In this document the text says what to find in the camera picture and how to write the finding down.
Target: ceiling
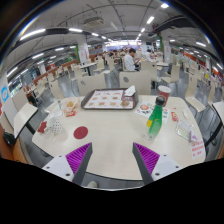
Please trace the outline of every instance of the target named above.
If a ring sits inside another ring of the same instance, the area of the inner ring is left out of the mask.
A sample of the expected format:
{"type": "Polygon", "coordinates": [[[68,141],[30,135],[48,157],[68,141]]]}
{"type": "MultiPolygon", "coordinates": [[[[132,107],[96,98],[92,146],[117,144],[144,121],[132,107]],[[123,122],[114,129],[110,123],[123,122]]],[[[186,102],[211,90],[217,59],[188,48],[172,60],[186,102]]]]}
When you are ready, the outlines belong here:
{"type": "MultiPolygon", "coordinates": [[[[79,34],[70,32],[63,33],[64,29],[68,30],[70,27],[87,31],[85,34],[88,44],[102,43],[102,39],[91,36],[91,32],[98,33],[113,40],[136,39],[142,28],[145,28],[145,32],[140,39],[152,41],[148,35],[157,27],[155,30],[162,32],[162,35],[164,34],[168,38],[175,38],[176,45],[181,46],[187,44],[194,47],[196,46],[197,39],[203,39],[203,41],[207,41],[206,50],[216,55],[211,43],[209,43],[209,40],[207,40],[206,36],[200,30],[191,23],[186,26],[183,25],[184,22],[188,23],[189,21],[186,21],[185,18],[171,7],[166,9],[161,8],[161,4],[162,2],[159,0],[62,1],[39,15],[21,32],[21,35],[15,40],[8,54],[6,62],[7,70],[9,71],[20,61],[38,52],[54,49],[62,45],[69,46],[75,44],[77,35],[79,34]],[[86,19],[96,16],[102,17],[104,21],[103,25],[92,28],[84,26],[86,19]],[[150,16],[154,16],[155,19],[148,25],[147,21],[150,16]],[[168,24],[168,21],[176,16],[181,16],[179,21],[176,21],[176,25],[172,24],[173,22],[168,24]],[[51,34],[35,36],[28,41],[19,43],[22,35],[43,28],[51,29],[51,34]]],[[[55,54],[55,51],[49,50],[45,56],[50,57],[52,54],[55,54]]],[[[30,62],[24,63],[21,68],[27,68],[29,65],[30,62]]]]}

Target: cup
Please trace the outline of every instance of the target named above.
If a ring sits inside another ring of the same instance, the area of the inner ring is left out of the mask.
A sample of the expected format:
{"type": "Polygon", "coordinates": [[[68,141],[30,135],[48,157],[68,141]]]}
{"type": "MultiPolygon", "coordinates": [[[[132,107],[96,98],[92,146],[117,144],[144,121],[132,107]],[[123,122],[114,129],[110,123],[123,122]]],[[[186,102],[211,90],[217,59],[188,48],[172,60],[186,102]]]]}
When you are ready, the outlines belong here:
{"type": "Polygon", "coordinates": [[[169,95],[171,93],[171,89],[166,86],[159,86],[158,89],[159,89],[159,96],[162,96],[165,98],[165,103],[163,105],[163,107],[165,107],[168,101],[169,95]]]}
{"type": "Polygon", "coordinates": [[[49,121],[47,121],[47,127],[44,129],[44,132],[47,134],[50,132],[57,134],[61,131],[61,129],[61,122],[55,117],[52,117],[49,121]]]}

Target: paper cup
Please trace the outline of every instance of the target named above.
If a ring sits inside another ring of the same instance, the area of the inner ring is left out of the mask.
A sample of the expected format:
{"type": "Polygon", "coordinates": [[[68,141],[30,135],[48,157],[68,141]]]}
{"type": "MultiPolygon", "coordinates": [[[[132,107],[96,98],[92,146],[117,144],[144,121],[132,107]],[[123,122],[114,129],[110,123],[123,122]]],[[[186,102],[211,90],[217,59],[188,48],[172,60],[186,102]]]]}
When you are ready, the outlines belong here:
{"type": "Polygon", "coordinates": [[[162,96],[162,97],[165,98],[165,103],[163,105],[163,107],[165,107],[166,103],[167,103],[167,100],[169,98],[169,95],[171,93],[171,89],[169,87],[166,87],[166,86],[159,86],[158,89],[159,89],[159,96],[162,96]]]}

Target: napkin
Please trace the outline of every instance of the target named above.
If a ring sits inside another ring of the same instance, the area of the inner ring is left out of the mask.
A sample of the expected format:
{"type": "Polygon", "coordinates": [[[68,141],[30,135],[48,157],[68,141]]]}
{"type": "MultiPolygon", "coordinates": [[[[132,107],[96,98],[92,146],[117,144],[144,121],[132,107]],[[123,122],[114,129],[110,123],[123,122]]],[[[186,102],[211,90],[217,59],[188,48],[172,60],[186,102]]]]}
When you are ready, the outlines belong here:
{"type": "Polygon", "coordinates": [[[125,96],[133,96],[135,92],[135,86],[131,86],[125,91],[125,96]]]}

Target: sign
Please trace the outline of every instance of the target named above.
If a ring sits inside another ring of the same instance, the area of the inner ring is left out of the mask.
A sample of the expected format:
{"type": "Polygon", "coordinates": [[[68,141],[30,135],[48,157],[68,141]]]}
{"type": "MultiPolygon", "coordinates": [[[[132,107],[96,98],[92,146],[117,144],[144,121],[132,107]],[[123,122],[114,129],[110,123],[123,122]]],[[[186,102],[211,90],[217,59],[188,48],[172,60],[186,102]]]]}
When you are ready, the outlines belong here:
{"type": "Polygon", "coordinates": [[[87,62],[85,50],[79,50],[79,58],[80,58],[81,63],[86,63],[87,62]]]}
{"type": "Polygon", "coordinates": [[[9,98],[9,93],[6,85],[2,88],[1,94],[2,94],[2,100],[6,102],[6,100],[9,98]]]}
{"type": "Polygon", "coordinates": [[[205,146],[203,140],[191,142],[192,159],[196,159],[205,154],[205,146]]]}
{"type": "Polygon", "coordinates": [[[165,63],[170,63],[171,61],[171,47],[168,45],[164,45],[164,59],[165,63]]]}

